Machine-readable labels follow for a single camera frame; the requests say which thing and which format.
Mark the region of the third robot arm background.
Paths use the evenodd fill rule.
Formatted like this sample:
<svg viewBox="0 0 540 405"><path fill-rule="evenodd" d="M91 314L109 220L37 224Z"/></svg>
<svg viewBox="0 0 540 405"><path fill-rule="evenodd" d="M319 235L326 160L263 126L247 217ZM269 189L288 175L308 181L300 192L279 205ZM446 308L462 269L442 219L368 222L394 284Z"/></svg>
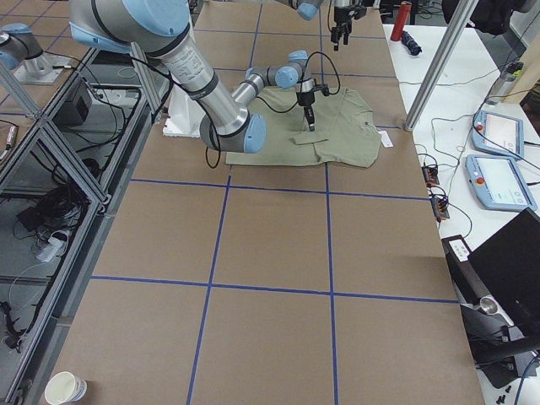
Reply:
<svg viewBox="0 0 540 405"><path fill-rule="evenodd" d="M61 70L55 69L27 24L1 27L1 62L22 84L52 85Z"/></svg>

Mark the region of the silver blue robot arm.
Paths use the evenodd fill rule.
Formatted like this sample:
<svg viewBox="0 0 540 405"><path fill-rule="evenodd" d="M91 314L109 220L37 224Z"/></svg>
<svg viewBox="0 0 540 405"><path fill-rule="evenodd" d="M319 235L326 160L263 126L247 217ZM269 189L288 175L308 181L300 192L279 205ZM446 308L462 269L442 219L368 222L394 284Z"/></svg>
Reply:
<svg viewBox="0 0 540 405"><path fill-rule="evenodd" d="M73 38L86 46L127 54L138 44L147 56L159 59L204 110L200 137L213 150L254 154L262 149L266 122L248 105L267 86L293 88L308 128L315 128L316 82L305 51L290 53L283 66L249 69L229 92L190 37L185 1L72 1L70 27Z"/></svg>
<svg viewBox="0 0 540 405"><path fill-rule="evenodd" d="M304 20L311 21L320 11L323 1L319 0L288 0L279 1L294 9ZM327 17L327 28L330 31L334 51L339 50L340 44L347 45L353 31L353 21L366 15L367 7L362 1L330 1L328 12L333 11L333 26Z"/></svg>

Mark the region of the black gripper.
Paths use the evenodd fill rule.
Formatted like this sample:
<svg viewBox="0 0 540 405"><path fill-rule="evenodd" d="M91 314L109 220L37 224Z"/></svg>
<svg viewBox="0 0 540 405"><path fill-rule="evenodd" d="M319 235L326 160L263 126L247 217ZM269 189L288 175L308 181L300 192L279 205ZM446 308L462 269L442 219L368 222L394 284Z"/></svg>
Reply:
<svg viewBox="0 0 540 405"><path fill-rule="evenodd" d="M304 115L310 132L313 132L315 127L315 116L311 106L315 103L315 91L309 90L296 93L297 103L304 108Z"/></svg>
<svg viewBox="0 0 540 405"><path fill-rule="evenodd" d="M331 28L331 42L333 44L333 50L339 50L340 43L340 29L343 29L343 44L348 44L349 35L351 32L351 26L349 25L352 20L353 7L352 6L339 6L333 8L333 22L334 27Z"/></svg>

